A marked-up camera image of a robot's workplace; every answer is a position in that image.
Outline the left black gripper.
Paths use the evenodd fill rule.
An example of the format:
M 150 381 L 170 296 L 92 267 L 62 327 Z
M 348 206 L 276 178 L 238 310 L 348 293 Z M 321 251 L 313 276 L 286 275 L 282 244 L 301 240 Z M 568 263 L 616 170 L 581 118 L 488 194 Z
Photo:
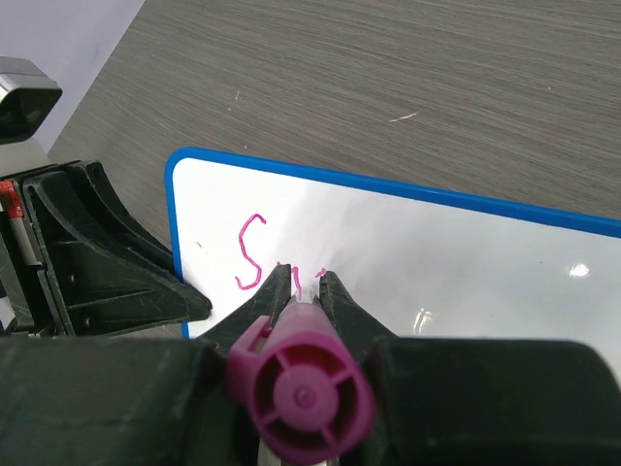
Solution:
M 1 179 L 1 283 L 18 333 L 118 335 L 212 313 L 98 161 Z

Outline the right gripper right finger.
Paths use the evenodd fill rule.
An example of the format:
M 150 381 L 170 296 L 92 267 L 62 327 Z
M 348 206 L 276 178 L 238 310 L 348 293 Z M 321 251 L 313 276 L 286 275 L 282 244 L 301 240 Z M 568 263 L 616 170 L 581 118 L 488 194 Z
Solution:
M 620 387 L 579 342 L 399 337 L 335 273 L 319 300 L 377 405 L 343 465 L 616 465 Z

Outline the magenta whiteboard marker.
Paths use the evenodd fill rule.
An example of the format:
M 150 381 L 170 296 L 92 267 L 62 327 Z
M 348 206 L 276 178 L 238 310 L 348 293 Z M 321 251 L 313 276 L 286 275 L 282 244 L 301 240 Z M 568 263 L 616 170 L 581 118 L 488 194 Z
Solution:
M 225 387 L 291 465 L 353 450 L 376 416 L 370 384 L 317 302 L 292 298 L 277 320 L 259 316 L 229 349 Z

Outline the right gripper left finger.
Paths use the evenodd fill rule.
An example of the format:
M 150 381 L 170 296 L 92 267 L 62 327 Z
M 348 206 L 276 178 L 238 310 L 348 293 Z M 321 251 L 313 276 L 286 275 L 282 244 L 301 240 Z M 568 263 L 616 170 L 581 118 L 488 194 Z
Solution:
M 253 465 L 259 437 L 223 392 L 247 324 L 290 297 L 281 265 L 211 339 L 5 337 L 5 465 Z

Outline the blue framed whiteboard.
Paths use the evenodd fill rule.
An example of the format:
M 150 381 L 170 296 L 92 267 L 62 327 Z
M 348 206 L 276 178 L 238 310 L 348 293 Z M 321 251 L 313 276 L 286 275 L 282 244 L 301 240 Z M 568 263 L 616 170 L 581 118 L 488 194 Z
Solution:
M 288 263 L 338 274 L 410 336 L 620 343 L 620 224 L 523 203 L 185 148 L 164 175 L 176 266 L 207 295 L 198 336 Z

